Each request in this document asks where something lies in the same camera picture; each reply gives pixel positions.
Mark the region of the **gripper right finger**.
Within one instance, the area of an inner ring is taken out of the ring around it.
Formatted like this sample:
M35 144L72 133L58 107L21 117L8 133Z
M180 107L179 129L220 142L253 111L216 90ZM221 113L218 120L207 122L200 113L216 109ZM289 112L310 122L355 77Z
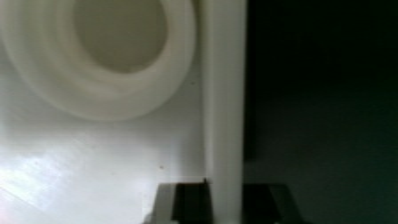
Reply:
M243 185L243 224L310 224L283 184Z

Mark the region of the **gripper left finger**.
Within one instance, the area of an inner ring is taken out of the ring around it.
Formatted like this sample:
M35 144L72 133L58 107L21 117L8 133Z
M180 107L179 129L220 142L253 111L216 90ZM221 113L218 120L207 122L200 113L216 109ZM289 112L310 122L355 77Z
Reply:
M141 224L212 224L207 182L161 183Z

